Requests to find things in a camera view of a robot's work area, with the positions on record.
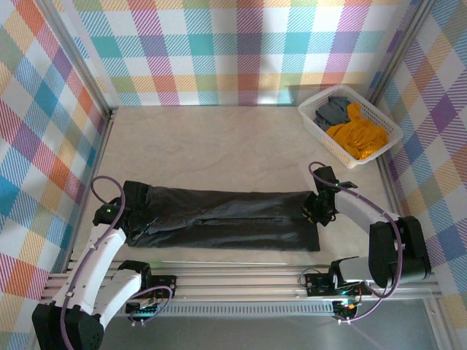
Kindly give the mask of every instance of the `checkered backdrop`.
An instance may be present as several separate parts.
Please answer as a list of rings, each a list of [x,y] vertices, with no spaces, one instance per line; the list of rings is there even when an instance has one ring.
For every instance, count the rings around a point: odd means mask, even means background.
[[[407,7],[404,16],[402,17],[401,22],[398,24],[397,30],[394,33],[393,38],[391,39],[389,45],[387,46],[386,52],[383,56],[382,62],[379,64],[377,72],[373,76],[371,84],[368,90],[365,92],[365,97],[370,99],[373,95],[376,87],[381,82],[382,75],[389,67],[391,60],[398,48],[404,39],[404,34],[406,33],[407,28],[410,25],[410,22],[413,18],[413,15],[417,11],[417,8],[422,3],[422,0],[411,0],[409,6]]]
[[[109,104],[127,106],[289,105],[340,83],[364,93],[418,2],[54,1]]]
[[[387,155],[421,222],[447,310],[467,349],[467,1],[438,0],[379,104],[403,128]]]
[[[63,262],[104,119],[32,0],[0,0],[0,349]]]

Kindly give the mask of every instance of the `marble surface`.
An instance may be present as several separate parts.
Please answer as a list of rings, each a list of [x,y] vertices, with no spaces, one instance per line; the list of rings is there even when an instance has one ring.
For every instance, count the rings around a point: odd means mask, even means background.
[[[314,190],[308,164],[333,166],[341,181],[356,183],[361,193],[388,209],[377,164],[345,168],[307,133],[294,107],[124,107],[120,108],[99,174],[152,185],[194,190]],[[110,200],[111,184],[96,189]],[[99,202],[89,198],[72,257],[88,239]],[[116,260],[148,262],[330,263],[368,254],[368,236],[350,219],[338,215],[327,227],[318,225],[320,252],[270,252],[240,249],[142,249],[124,246]]]

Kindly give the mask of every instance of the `gray cloth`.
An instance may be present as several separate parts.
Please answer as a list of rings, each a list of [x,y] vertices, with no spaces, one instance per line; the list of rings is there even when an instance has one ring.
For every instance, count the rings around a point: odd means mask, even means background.
[[[347,97],[329,96],[329,102],[316,111],[314,122],[327,131],[331,126],[348,123],[347,106],[350,101]]]
[[[309,192],[220,192],[125,182],[127,244],[317,252],[316,224],[301,206]]]

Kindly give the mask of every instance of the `yellow garment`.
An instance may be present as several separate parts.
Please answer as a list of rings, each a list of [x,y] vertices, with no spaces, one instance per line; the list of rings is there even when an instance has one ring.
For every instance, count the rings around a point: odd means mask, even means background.
[[[362,160],[387,144],[386,130],[360,115],[359,104],[349,104],[350,121],[331,126],[326,133],[355,159]]]

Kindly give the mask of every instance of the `white plastic basket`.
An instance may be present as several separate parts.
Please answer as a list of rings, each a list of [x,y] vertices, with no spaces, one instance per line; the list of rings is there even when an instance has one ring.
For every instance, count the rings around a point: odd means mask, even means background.
[[[316,110],[323,104],[328,103],[329,96],[344,96],[347,97],[350,102],[360,104],[361,116],[365,119],[370,119],[375,125],[382,126],[386,130],[388,143],[383,148],[363,160],[357,160],[347,153],[322,128],[320,128],[318,124],[314,122],[314,119],[316,118]],[[404,135],[402,129],[389,119],[389,117],[385,116],[378,110],[378,108],[370,104],[370,102],[368,102],[364,97],[346,85],[335,85],[317,93],[300,104],[300,106],[298,106],[298,111],[304,118],[305,129],[320,140],[320,142],[324,144],[325,147],[349,169],[360,164],[365,164],[380,156],[398,143]]]

